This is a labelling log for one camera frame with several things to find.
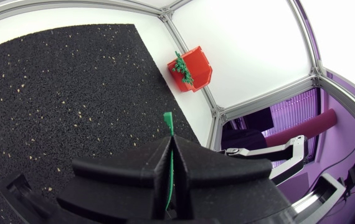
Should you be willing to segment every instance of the red plastic bin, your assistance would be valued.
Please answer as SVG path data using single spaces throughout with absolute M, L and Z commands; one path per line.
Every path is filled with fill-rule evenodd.
M 182 58 L 187 65 L 187 69 L 189 70 L 192 79 L 194 80 L 193 85 L 183 83 L 183 74 L 178 71 L 172 71 L 175 67 L 176 59 L 168 64 L 168 69 L 181 91 L 192 90 L 195 92 L 211 82 L 212 68 L 200 46 L 185 53 L 182 55 Z

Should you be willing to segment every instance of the black rubber mat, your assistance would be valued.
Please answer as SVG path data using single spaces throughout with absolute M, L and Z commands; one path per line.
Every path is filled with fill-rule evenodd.
M 197 142 L 134 25 L 64 27 L 3 43 L 0 181 L 19 170 L 56 203 L 73 158 L 167 136 L 167 111 L 175 133 Z M 0 195 L 0 223 L 10 222 L 21 220 Z

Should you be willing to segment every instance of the green cable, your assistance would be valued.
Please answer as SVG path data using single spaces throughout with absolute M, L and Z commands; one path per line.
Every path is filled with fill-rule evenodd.
M 166 122 L 167 126 L 171 130 L 171 136 L 173 136 L 172 112 L 164 113 L 164 121 Z M 168 195 L 168 201 L 166 202 L 165 211 L 168 209 L 169 203 L 171 203 L 172 191 L 173 191 L 173 151 L 171 151 L 171 166 L 169 168 L 169 195 Z
M 168 202 L 166 202 L 165 211 L 168 209 L 169 203 L 171 203 L 172 199 L 172 191 L 173 191 L 173 151 L 171 152 L 171 168 L 169 171 L 169 195 L 168 195 Z

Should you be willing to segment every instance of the white wall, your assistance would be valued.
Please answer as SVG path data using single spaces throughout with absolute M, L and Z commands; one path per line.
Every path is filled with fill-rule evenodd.
M 324 67 L 355 84 L 355 1 L 301 0 Z
M 167 64 L 174 60 L 174 51 L 178 50 L 178 47 L 157 17 L 92 8 L 61 8 L 27 12 L 0 21 L 0 44 L 22 35 L 57 27 L 117 23 L 136 26 L 155 64 L 189 121 L 194 134 L 205 146 L 212 121 L 209 106 L 200 91 L 181 93 L 175 85 L 168 72 Z
M 255 98 L 307 76 L 310 60 L 287 1 L 194 0 L 173 22 L 190 49 L 200 45 L 213 69 L 219 106 Z

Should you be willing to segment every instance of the purple wall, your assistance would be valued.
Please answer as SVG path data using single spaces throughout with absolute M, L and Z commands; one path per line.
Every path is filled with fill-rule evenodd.
M 331 96 L 328 97 L 327 105 L 328 108 L 325 109 L 332 108 L 335 110 L 338 123 L 336 126 L 325 132 L 326 137 L 323 144 L 323 150 L 321 151 L 322 153 L 319 155 L 319 162 L 307 164 L 305 168 L 296 175 L 299 176 L 307 173 L 310 184 L 315 181 L 320 171 L 347 156 L 355 147 L 355 119 Z M 345 161 L 342 161 L 340 164 L 328 169 L 326 172 L 331 174 L 336 179 L 338 177 L 346 178 L 348 169 L 352 167 L 354 163 L 355 152 Z M 300 191 L 297 189 L 297 186 L 300 185 L 301 183 L 293 182 L 290 185 L 279 186 L 279 188 L 283 193 L 287 194 L 287 192 L 290 192 L 291 190 L 294 190 L 295 192 Z M 337 211 L 337 209 L 340 209 L 342 206 L 343 203 L 333 208 L 331 214 Z M 339 213 L 326 217 L 321 223 L 346 223 L 354 213 L 355 195 L 352 195 L 348 198 L 345 207 Z

